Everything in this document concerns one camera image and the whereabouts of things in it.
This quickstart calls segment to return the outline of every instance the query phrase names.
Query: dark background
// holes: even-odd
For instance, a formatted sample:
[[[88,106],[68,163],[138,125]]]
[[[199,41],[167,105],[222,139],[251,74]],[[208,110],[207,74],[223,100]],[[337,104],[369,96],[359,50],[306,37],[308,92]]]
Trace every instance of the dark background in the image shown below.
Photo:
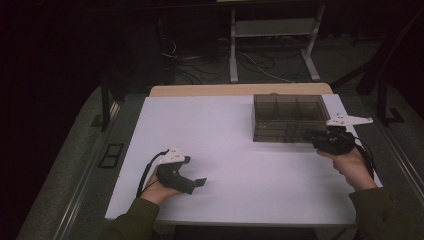
[[[362,40],[393,37],[420,6],[419,1],[406,0],[337,2],[326,9],[321,38],[341,34]],[[166,47],[161,37],[172,37],[182,46],[202,41],[210,46],[214,44],[211,36],[228,32],[222,29],[227,26],[222,23],[227,22],[228,15],[193,12],[187,17],[169,13],[166,28],[158,28],[157,22],[164,16],[161,13],[93,17],[84,6],[98,5],[96,1],[21,0],[0,4],[0,236],[15,239],[79,110],[101,81],[108,79],[116,99],[131,91],[170,84],[172,76],[165,70],[168,63],[161,57],[161,48]],[[131,1],[101,4],[128,6]],[[202,24],[193,25],[193,17]],[[405,37],[384,76],[424,118],[424,109],[417,106],[424,89],[422,19]],[[184,30],[188,29],[198,34],[187,37]]]

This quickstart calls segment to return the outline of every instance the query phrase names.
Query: human hand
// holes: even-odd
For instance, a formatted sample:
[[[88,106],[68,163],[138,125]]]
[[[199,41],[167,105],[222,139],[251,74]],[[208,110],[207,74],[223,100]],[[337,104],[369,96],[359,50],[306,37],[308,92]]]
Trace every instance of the human hand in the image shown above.
[[[148,200],[157,205],[162,204],[166,199],[178,195],[181,192],[173,188],[167,188],[163,186],[158,178],[156,177],[156,171],[158,166],[156,166],[149,180],[147,181],[146,187],[140,195],[140,198]]]
[[[358,149],[354,148],[343,155],[332,155],[320,150],[317,150],[317,154],[333,160],[333,167],[345,176],[346,182],[355,191],[377,187],[368,173],[365,160]]]

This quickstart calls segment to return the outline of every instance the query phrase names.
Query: forearm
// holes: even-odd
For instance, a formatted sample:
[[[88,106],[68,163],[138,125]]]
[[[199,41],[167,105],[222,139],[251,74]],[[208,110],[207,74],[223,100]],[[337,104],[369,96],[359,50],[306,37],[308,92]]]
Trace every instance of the forearm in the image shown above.
[[[351,193],[358,229],[366,240],[418,239],[411,220],[393,203],[384,188]]]
[[[98,239],[151,239],[159,206],[137,198],[128,212],[111,222]]]

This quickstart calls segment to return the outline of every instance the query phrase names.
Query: person's left hand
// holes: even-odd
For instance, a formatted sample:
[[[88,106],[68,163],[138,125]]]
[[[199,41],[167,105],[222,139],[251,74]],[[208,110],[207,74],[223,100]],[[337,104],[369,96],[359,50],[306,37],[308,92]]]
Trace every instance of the person's left hand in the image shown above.
[[[140,198],[146,199],[157,205],[162,204],[166,199],[178,195],[181,192],[173,188],[163,186],[156,177],[158,166],[155,167],[152,175],[147,181],[146,187],[140,195]]]

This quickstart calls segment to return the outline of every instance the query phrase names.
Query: person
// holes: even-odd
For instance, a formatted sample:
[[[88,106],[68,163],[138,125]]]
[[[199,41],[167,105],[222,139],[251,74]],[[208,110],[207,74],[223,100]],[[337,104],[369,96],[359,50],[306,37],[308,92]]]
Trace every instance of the person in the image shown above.
[[[356,223],[364,240],[418,240],[411,220],[394,204],[388,190],[378,187],[369,175],[364,159],[354,148],[347,154],[317,154],[333,161],[333,167],[346,178],[355,190],[349,194],[356,210]],[[157,181],[156,169],[147,187],[135,199],[128,212],[116,218],[98,239],[151,239],[159,206],[168,198],[180,194]]]

